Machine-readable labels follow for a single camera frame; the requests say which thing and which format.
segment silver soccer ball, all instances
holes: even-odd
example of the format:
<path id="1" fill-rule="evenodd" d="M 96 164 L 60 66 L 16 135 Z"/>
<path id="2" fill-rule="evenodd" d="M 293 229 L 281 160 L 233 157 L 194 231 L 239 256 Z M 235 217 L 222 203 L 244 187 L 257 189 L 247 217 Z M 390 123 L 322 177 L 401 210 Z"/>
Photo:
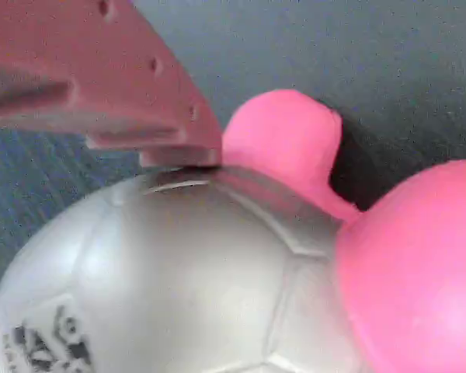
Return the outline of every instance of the silver soccer ball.
<path id="1" fill-rule="evenodd" d="M 339 224 L 244 169 L 94 193 L 0 285 L 0 373 L 361 373 L 332 278 Z"/>

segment pink knob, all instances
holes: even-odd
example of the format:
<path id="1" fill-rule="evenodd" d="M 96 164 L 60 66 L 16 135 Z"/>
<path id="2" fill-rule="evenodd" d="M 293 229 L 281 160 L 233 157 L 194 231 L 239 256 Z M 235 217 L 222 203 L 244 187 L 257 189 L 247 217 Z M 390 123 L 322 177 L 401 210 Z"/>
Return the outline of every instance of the pink knob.
<path id="1" fill-rule="evenodd" d="M 466 161 L 408 179 L 345 227 L 337 269 L 377 373 L 466 373 Z"/>
<path id="2" fill-rule="evenodd" d="M 294 90 L 254 97 L 232 117 L 223 137 L 224 164 L 274 178 L 336 218 L 359 211 L 329 186 L 342 120 Z"/>

